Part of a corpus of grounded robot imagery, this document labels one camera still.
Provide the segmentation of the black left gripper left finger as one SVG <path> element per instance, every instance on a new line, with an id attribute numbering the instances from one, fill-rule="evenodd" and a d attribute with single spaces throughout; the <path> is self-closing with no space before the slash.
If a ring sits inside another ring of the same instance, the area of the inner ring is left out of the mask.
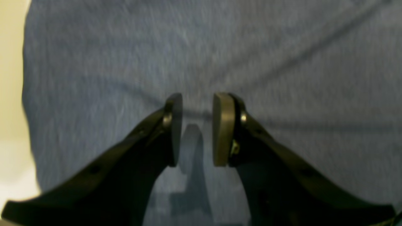
<path id="1" fill-rule="evenodd" d="M 172 94 L 128 136 L 65 183 L 8 201 L 2 219 L 22 226 L 141 226 L 156 179 L 177 165 L 182 95 Z"/>

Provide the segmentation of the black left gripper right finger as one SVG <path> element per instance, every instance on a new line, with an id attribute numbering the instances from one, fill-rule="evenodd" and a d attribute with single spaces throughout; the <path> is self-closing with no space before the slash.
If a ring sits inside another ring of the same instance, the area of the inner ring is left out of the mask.
<path id="1" fill-rule="evenodd" d="M 253 226 L 395 226 L 390 204 L 335 185 L 278 143 L 230 93 L 213 96 L 213 161 L 238 173 Z"/>

